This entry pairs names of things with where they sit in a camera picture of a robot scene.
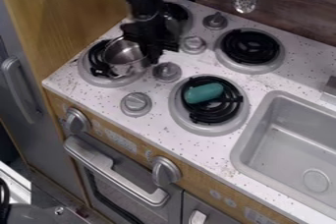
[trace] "sink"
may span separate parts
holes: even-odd
[[[241,173],[336,219],[336,113],[269,92],[231,151]]]

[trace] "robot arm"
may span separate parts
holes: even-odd
[[[179,38],[167,27],[169,17],[162,0],[127,0],[134,22],[121,25],[124,38],[137,42],[152,64],[157,64],[163,49],[178,51]]]

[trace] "small pot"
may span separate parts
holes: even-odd
[[[110,66],[114,74],[119,76],[142,73],[150,66],[150,62],[147,56],[142,54],[139,44],[125,40],[123,36],[106,45],[103,61]]]

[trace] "gray refrigerator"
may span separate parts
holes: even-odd
[[[28,164],[83,199],[70,158],[34,81],[3,0],[0,0],[0,119]]]

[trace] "speckled white countertop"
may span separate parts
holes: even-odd
[[[229,25],[223,30],[212,31],[204,28],[201,21],[203,17],[213,14],[213,9],[185,0],[174,2],[186,6],[194,14],[194,23],[200,26],[194,27],[190,35],[204,38],[209,48],[200,55],[165,52],[160,62],[179,64],[183,69],[183,78],[213,74],[233,80],[248,95],[251,104],[249,118],[264,95],[271,90],[284,90],[336,110],[336,107],[320,100],[321,90],[329,77],[336,75],[336,48],[225,13]],[[259,76],[239,74],[223,67],[210,49],[220,34],[233,28],[259,28],[275,35],[286,49],[284,64],[273,73]],[[102,38],[119,35],[121,32],[116,25]],[[239,173],[233,167],[230,151],[245,126],[233,134],[216,138],[191,134],[179,127],[168,111],[168,95],[175,84],[156,81],[149,70],[142,79],[125,87],[96,87],[79,76],[74,59],[44,80],[43,86],[295,221],[336,223],[324,214]],[[150,113],[137,119],[124,115],[119,108],[121,99],[134,91],[147,93],[153,101]]]

